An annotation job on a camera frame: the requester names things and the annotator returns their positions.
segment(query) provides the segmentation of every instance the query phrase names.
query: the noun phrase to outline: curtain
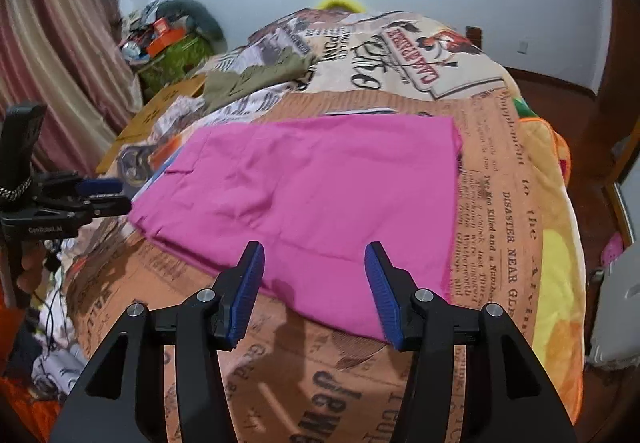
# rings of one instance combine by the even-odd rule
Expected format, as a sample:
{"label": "curtain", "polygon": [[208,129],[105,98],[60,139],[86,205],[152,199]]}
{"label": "curtain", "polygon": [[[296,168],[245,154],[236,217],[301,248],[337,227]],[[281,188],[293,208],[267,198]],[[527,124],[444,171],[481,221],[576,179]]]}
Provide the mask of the curtain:
{"label": "curtain", "polygon": [[93,174],[142,107],[113,33],[119,20],[118,0],[0,0],[0,116],[47,104],[38,168]]}

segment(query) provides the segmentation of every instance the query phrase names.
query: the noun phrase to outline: baseboard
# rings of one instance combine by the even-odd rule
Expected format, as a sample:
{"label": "baseboard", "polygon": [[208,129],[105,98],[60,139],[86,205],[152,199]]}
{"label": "baseboard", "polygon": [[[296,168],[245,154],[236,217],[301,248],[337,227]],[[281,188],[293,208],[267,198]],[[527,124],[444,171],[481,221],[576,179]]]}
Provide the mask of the baseboard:
{"label": "baseboard", "polygon": [[582,93],[588,96],[591,100],[596,99],[596,93],[592,89],[574,84],[573,82],[567,82],[566,80],[560,80],[559,78],[550,77],[549,75],[543,75],[540,73],[534,73],[533,71],[525,71],[524,69],[510,68],[506,70],[515,79],[528,80],[530,82],[539,82],[541,84],[548,84],[557,88],[568,89],[577,93]]}

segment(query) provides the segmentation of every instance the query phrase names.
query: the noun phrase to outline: pink garment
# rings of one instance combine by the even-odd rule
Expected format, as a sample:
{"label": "pink garment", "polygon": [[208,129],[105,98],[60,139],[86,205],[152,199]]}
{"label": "pink garment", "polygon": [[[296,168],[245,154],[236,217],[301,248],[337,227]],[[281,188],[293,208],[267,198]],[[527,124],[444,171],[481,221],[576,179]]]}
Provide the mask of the pink garment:
{"label": "pink garment", "polygon": [[147,239],[209,275],[264,245],[263,291],[384,340],[364,271],[380,241],[449,297],[460,137],[451,118],[323,116],[197,131],[133,204]]}

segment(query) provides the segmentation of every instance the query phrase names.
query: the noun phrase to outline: cardboard box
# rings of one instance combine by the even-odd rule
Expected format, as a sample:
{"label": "cardboard box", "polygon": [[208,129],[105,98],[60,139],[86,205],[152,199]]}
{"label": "cardboard box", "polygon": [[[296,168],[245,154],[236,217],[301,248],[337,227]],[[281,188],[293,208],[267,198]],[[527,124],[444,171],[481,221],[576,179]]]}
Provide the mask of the cardboard box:
{"label": "cardboard box", "polygon": [[122,132],[118,135],[115,142],[107,150],[101,162],[95,168],[97,174],[104,174],[109,170],[111,163],[115,160],[122,146],[127,144],[136,144],[143,142],[151,133],[154,123],[162,114],[174,103],[178,96],[197,97],[202,94],[204,88],[204,75],[197,75],[188,80],[180,81],[176,84],[167,86],[148,101],[140,112],[131,118]]}

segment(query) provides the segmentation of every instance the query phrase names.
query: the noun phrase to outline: silver bolt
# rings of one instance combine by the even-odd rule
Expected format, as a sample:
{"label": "silver bolt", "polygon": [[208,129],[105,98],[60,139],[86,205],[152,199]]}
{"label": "silver bolt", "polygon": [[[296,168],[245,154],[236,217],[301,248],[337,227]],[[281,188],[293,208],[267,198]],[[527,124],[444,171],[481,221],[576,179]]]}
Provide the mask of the silver bolt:
{"label": "silver bolt", "polygon": [[500,306],[500,304],[490,302],[486,305],[486,312],[492,317],[499,317],[504,313],[504,309],[502,309],[502,306]]}
{"label": "silver bolt", "polygon": [[196,295],[196,298],[200,302],[209,302],[210,300],[213,300],[215,296],[216,296],[215,291],[213,291],[212,289],[206,288],[206,289],[201,289]]}
{"label": "silver bolt", "polygon": [[433,292],[428,289],[419,289],[415,292],[415,298],[420,302],[431,302],[433,300]]}
{"label": "silver bolt", "polygon": [[145,307],[140,304],[140,302],[134,302],[131,306],[127,308],[127,315],[130,317],[137,317],[145,311]]}

